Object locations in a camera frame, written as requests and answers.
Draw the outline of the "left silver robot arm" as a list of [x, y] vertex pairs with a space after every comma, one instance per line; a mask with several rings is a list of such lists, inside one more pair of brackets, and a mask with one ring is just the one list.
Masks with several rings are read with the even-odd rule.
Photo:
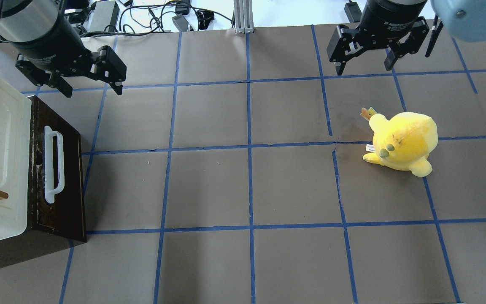
[[110, 46], [86, 48], [52, 0], [0, 0], [0, 37], [19, 51], [15, 66], [37, 87], [48, 85], [70, 98], [66, 78], [86, 77], [123, 94], [125, 63]]

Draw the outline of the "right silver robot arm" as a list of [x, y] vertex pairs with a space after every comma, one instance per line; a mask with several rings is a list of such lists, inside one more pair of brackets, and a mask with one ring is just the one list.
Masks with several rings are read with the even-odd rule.
[[[433, 28], [428, 27], [424, 17], [419, 15], [424, 4], [424, 0], [369, 0], [356, 28], [340, 24], [332, 33], [327, 54], [329, 61], [335, 64], [336, 74], [341, 76], [352, 58], [378, 49], [389, 49], [384, 67], [391, 71], [399, 58], [417, 53], [428, 33], [432, 33], [426, 53], [429, 56], [443, 27], [462, 41], [486, 41], [486, 0], [433, 0], [435, 18], [440, 19]], [[49, 0], [32, 0], [26, 10], [31, 12], [26, 21], [33, 22], [27, 33], [33, 35], [35, 42], [41, 42], [42, 50], [49, 54], [47, 71], [56, 72], [58, 77], [100, 79], [121, 94], [126, 69], [98, 73], [91, 73], [90, 65], [83, 71], [75, 69], [76, 59], [86, 58], [90, 52], [61, 15], [58, 6]]]

